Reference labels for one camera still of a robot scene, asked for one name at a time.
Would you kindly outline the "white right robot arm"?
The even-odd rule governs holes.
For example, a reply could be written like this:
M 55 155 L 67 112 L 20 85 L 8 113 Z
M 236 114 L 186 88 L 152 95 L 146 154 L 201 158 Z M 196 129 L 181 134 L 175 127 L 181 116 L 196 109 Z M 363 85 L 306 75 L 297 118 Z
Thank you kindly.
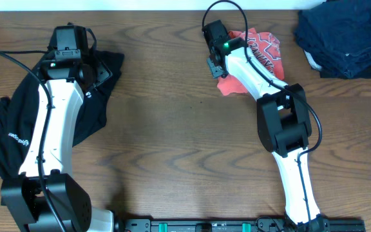
M 271 74 L 240 37 L 221 36 L 206 43 L 214 73 L 234 76 L 256 101 L 258 136 L 273 155 L 283 185 L 285 229 L 325 231 L 308 167 L 310 117 L 315 112 L 307 104 L 303 88 L 288 85 Z

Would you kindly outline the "red printed t-shirt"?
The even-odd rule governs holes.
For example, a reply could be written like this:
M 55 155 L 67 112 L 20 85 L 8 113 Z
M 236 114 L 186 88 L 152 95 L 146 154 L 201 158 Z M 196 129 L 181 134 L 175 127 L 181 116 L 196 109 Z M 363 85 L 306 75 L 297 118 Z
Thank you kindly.
M 248 45 L 253 55 L 271 74 L 284 80 L 280 41 L 277 37 L 270 32 L 257 32 L 255 28 L 249 28 L 248 32 Z M 217 88 L 223 96 L 231 93 L 248 93 L 243 84 L 232 75 L 219 78 Z

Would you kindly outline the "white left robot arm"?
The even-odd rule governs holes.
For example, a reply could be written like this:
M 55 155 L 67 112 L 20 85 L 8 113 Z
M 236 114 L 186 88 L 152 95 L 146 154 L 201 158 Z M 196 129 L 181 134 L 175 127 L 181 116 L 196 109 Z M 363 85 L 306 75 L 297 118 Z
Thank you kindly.
M 45 60 L 39 83 L 39 109 L 27 156 L 16 178 L 3 181 L 1 200 L 21 231 L 114 231 L 110 210 L 91 205 L 72 177 L 75 124 L 88 78 L 65 69 L 76 56 Z

